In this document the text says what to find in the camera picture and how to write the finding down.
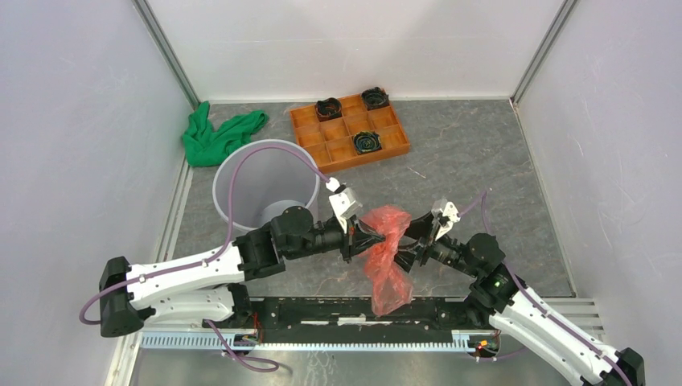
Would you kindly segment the red plastic trash bag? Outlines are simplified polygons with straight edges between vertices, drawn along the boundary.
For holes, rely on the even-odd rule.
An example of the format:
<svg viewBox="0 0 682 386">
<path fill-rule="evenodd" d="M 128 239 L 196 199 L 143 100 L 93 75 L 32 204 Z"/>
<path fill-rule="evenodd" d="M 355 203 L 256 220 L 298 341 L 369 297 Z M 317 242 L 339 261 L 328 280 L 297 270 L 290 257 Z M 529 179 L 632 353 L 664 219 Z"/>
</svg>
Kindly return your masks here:
<svg viewBox="0 0 682 386">
<path fill-rule="evenodd" d="M 413 298 L 412 279 L 394 261 L 410 220 L 408 212 L 393 205 L 375 208 L 362 218 L 385 237 L 361 254 L 366 259 L 364 273 L 372 283 L 372 313 L 380 317 L 410 303 Z"/>
</svg>

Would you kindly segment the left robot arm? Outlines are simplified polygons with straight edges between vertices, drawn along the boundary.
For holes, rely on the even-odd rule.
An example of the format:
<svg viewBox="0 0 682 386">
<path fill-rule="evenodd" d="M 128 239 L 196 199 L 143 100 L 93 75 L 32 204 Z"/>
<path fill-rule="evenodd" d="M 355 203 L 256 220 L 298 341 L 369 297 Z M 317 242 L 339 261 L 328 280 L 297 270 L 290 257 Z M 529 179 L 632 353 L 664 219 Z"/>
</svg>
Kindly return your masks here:
<svg viewBox="0 0 682 386">
<path fill-rule="evenodd" d="M 335 217 L 315 222 L 308 209 L 292 206 L 227 247 L 148 265 L 114 257 L 99 282 L 100 334 L 117 338 L 179 318 L 243 327 L 253 316 L 245 282 L 284 272 L 287 260 L 332 250 L 350 261 L 384 240 L 356 216 L 345 225 Z"/>
</svg>

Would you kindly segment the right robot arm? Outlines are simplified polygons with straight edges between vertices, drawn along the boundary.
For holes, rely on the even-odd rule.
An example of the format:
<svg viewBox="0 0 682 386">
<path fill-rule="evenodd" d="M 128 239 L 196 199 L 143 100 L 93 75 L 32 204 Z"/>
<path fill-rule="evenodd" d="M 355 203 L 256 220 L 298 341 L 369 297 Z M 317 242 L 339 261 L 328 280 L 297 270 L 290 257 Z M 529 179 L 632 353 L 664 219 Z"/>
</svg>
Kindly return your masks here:
<svg viewBox="0 0 682 386">
<path fill-rule="evenodd" d="M 430 260 L 473 277 L 464 315 L 475 328 L 490 326 L 523 344 L 571 385 L 644 385 L 643 357 L 634 349 L 616 349 L 580 329 L 554 310 L 505 263 L 495 236 L 476 233 L 466 243 L 447 232 L 454 215 L 441 211 L 412 220 L 397 264 L 410 270 Z"/>
</svg>

